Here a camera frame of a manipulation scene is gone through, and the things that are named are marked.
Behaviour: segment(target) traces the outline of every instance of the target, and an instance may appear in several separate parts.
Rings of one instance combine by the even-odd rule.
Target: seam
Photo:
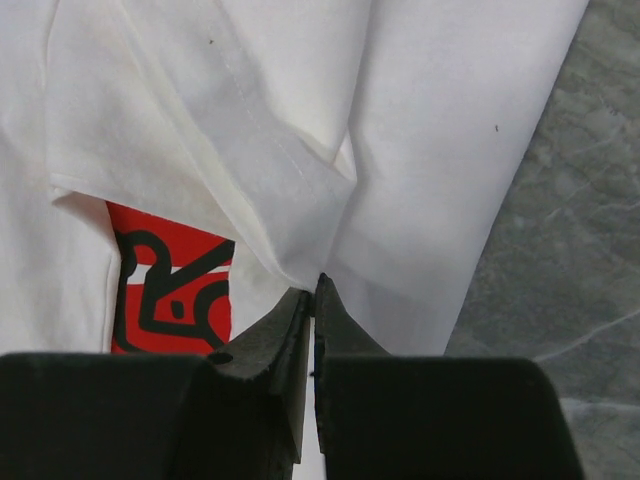
[[[198,10],[200,12],[202,12],[202,8],[201,8],[200,2],[195,2],[195,3],[197,5]],[[224,12],[224,7],[220,4],[220,0],[215,0],[215,3],[217,5],[218,9],[220,10],[220,12]],[[211,32],[211,29],[210,29],[209,26],[207,26],[207,30],[209,31],[210,34],[213,33],[213,32]],[[242,50],[242,48],[240,47],[240,41],[237,41],[237,44],[239,46],[238,48],[240,48]],[[247,114],[249,115],[249,118],[251,119],[251,122],[258,129],[258,131],[260,133],[264,133],[264,130],[262,129],[262,126],[257,121],[255,116],[253,115],[253,112],[249,108],[249,102],[247,101],[247,98],[246,98],[246,96],[245,96],[245,94],[244,94],[244,92],[242,90],[242,87],[240,87],[240,83],[238,82],[238,78],[237,78],[236,74],[232,70],[232,68],[229,65],[229,63],[227,62],[226,56],[222,52],[222,49],[220,48],[220,46],[216,42],[214,42],[214,46],[215,46],[216,50],[218,51],[218,53],[220,54],[220,58],[222,59],[222,63],[224,64],[225,68],[227,69],[227,71],[231,75],[233,83],[236,86],[236,90],[237,90],[238,94],[240,95],[240,99],[242,100],[242,104],[244,106],[244,109],[246,110]],[[298,174],[300,175],[300,177],[304,181],[305,185],[309,189],[309,192],[313,196],[313,199],[314,199],[315,203],[317,204],[318,203],[318,197],[316,195],[316,192],[314,191],[314,189],[309,184],[309,181],[307,180],[306,176],[304,175],[304,173],[302,172],[302,170],[300,169],[300,167],[298,166],[296,161],[293,159],[293,157],[291,157],[291,154],[287,151],[287,149],[284,148],[284,146],[273,135],[271,135],[270,133],[267,132],[266,136],[269,138],[269,140],[271,140],[278,147],[278,149],[284,154],[284,156],[289,160],[289,162],[291,162],[291,164],[294,166],[294,168],[296,169],[296,171],[298,172]]]

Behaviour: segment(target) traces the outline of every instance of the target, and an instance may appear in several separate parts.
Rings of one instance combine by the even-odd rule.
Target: fabric fold
[[[46,112],[55,186],[242,240],[315,287],[355,179],[272,114],[215,2],[63,0]]]

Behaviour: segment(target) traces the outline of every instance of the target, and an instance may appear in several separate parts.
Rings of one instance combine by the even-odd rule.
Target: gray marble surface
[[[640,0],[592,0],[448,355],[536,359],[588,478],[640,478]]]

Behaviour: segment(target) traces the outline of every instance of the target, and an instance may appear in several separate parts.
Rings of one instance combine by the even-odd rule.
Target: red patch
[[[233,242],[107,206],[122,255],[112,352],[206,355],[227,343]]]

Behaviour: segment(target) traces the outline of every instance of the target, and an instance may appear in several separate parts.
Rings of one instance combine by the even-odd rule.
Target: white fabric
[[[0,352],[108,351],[110,200],[239,242],[234,335],[326,270],[442,353],[586,3],[1,2]]]

